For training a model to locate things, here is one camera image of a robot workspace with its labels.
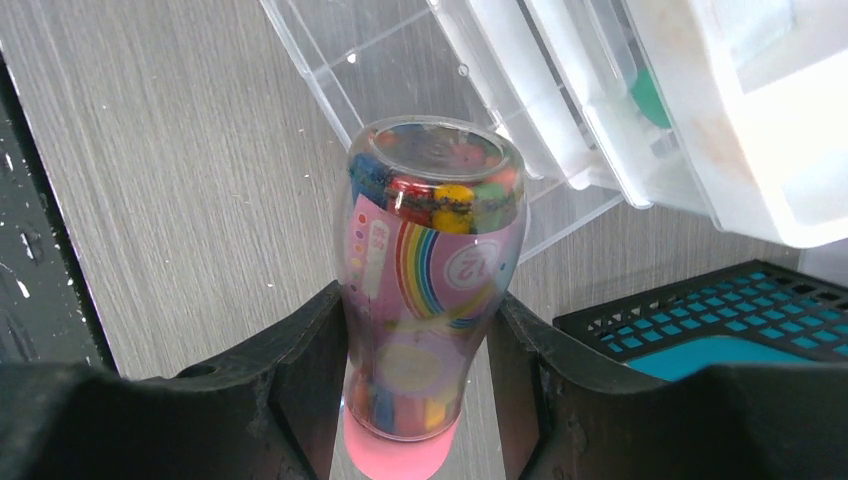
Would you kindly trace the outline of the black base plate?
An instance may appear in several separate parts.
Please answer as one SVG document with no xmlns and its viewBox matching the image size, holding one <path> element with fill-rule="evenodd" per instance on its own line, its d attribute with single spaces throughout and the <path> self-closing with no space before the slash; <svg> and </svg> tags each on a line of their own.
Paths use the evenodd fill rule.
<svg viewBox="0 0 848 480">
<path fill-rule="evenodd" d="M 1 361 L 117 369 L 9 67 L 1 67 Z"/>
</svg>

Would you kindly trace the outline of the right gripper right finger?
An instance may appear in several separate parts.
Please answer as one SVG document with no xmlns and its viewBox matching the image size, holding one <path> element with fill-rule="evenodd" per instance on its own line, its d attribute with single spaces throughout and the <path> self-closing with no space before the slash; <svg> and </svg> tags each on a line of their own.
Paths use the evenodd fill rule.
<svg viewBox="0 0 848 480">
<path fill-rule="evenodd" d="M 513 296 L 487 338 L 510 479 L 843 479 L 843 364 L 724 364 L 666 382 Z"/>
</svg>

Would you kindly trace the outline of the white plastic drawer unit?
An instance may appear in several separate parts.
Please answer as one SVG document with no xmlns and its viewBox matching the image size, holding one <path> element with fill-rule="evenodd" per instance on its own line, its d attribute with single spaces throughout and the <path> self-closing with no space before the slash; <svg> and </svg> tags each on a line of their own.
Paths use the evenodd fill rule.
<svg viewBox="0 0 848 480">
<path fill-rule="evenodd" d="M 398 116 L 520 150 L 532 257 L 619 201 L 796 249 L 847 236 L 843 1 L 266 1 L 349 145 Z M 672 127 L 630 95 L 647 68 Z"/>
</svg>

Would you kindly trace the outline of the green eraser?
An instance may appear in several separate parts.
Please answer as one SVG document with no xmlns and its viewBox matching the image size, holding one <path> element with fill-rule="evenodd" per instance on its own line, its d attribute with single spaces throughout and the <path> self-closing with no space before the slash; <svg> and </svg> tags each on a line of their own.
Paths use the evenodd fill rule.
<svg viewBox="0 0 848 480">
<path fill-rule="evenodd" d="M 656 86 L 647 68 L 637 71 L 630 88 L 630 95 L 641 114 L 652 124 L 662 129 L 672 127 Z"/>
</svg>

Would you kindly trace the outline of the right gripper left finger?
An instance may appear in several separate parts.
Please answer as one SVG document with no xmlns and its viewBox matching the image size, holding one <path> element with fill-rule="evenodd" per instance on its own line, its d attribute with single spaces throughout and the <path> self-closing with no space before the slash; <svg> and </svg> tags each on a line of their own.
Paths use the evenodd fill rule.
<svg viewBox="0 0 848 480">
<path fill-rule="evenodd" d="M 1 369 L 5 479 L 326 479 L 347 357 L 340 286 L 172 378 Z"/>
</svg>

